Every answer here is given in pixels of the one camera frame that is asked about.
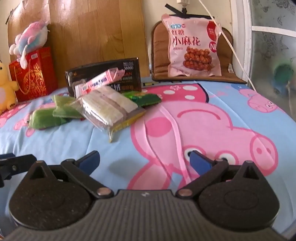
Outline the light green snack pack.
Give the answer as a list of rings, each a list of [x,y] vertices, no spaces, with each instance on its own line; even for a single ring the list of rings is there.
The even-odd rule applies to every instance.
[[[41,108],[30,114],[28,126],[35,130],[44,130],[68,123],[70,120],[53,116],[55,108]]]
[[[52,96],[52,100],[55,103],[53,117],[71,119],[83,118],[83,116],[70,105],[76,98],[67,95],[54,95]]]

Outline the clear bag of wafers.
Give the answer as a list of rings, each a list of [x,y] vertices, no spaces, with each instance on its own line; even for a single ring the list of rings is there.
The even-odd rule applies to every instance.
[[[116,132],[132,125],[146,112],[144,108],[107,85],[78,97],[68,106],[97,128],[106,131],[110,142]]]

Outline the dark green cracker pack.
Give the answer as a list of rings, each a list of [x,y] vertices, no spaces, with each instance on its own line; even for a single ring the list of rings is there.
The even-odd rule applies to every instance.
[[[140,107],[150,106],[160,103],[162,100],[159,96],[152,93],[144,93],[139,91],[125,92],[123,95],[129,98]]]

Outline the pink UHA candy box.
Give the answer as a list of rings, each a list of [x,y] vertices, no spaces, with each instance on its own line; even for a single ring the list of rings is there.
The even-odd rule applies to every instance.
[[[104,85],[109,85],[114,82],[117,82],[123,78],[124,74],[125,74],[124,69],[119,70],[118,68],[111,68],[91,78],[88,81],[86,81],[86,79],[81,79],[80,81],[76,81],[72,85],[72,88],[74,91],[74,97],[78,98]]]

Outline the peppa pig blue bedsheet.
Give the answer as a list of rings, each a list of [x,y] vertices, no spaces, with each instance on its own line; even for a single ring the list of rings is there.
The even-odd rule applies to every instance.
[[[1,115],[1,153],[56,165],[98,151],[92,177],[114,191],[178,190],[198,177],[191,151],[235,165],[251,160],[280,201],[274,228],[284,232],[295,222],[295,121],[271,99],[243,84],[204,81],[153,84],[143,92],[161,102],[113,138],[88,120],[29,128],[33,111],[54,106],[50,96],[18,105]]]

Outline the yellow duck plush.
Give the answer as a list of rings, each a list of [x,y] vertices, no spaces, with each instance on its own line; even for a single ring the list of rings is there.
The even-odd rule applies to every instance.
[[[4,63],[0,63],[0,111],[1,114],[12,109],[16,103],[15,92],[19,90],[16,81],[10,81],[8,71]]]

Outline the red gift bag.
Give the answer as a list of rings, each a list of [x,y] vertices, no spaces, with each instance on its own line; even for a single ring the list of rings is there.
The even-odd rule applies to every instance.
[[[18,102],[49,95],[58,88],[50,47],[32,51],[26,55],[28,66],[21,68],[17,61],[9,64],[11,79],[16,81]]]

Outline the black sheep print box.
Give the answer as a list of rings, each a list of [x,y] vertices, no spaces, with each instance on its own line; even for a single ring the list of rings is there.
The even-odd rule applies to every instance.
[[[101,85],[109,85],[123,93],[141,91],[138,58],[127,58],[82,65],[65,71],[70,96],[75,97],[79,87],[89,92]]]

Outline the pink fried dough snack bag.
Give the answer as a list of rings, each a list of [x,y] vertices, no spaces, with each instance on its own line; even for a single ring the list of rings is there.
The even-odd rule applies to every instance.
[[[221,31],[213,20],[162,15],[169,34],[168,77],[221,76],[217,54]]]

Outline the green blue object behind glass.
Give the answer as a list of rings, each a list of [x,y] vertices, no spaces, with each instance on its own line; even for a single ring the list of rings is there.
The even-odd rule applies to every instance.
[[[273,73],[273,87],[277,94],[288,96],[288,84],[292,81],[294,70],[289,64],[278,65]]]

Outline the pink blue unicorn plush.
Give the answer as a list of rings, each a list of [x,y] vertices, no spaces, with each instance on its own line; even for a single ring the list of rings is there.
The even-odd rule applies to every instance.
[[[26,54],[42,48],[48,39],[49,22],[36,21],[15,37],[15,42],[9,48],[10,55],[17,56],[22,69],[27,69]]]

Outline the brown seat cushion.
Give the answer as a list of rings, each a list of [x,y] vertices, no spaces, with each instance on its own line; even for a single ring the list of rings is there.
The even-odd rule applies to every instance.
[[[181,18],[206,18],[213,20],[209,16],[198,15],[170,15],[179,16]],[[168,59],[168,46],[169,46],[169,34],[162,21],[156,23],[152,30],[152,79],[155,81],[167,81],[167,80],[206,80],[206,81],[222,81],[230,83],[244,83],[244,80],[237,77],[234,72],[229,70],[229,66],[232,65],[233,57],[233,38],[228,30],[221,27],[217,21],[213,20],[217,25],[221,34],[218,38],[217,54],[221,65],[221,76],[210,77],[168,77],[168,65],[170,61]]]

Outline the wooden headboard panel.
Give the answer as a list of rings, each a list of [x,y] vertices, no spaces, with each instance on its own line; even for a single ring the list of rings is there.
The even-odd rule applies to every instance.
[[[8,43],[13,44],[30,23],[48,22],[48,40],[59,87],[66,86],[65,71],[80,65],[137,57],[140,75],[149,75],[142,2],[22,1],[8,22]]]

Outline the white power strip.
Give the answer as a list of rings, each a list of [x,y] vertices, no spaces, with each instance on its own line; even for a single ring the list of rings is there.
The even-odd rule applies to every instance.
[[[190,4],[190,0],[177,0],[178,4],[181,4],[182,6],[187,6]]]

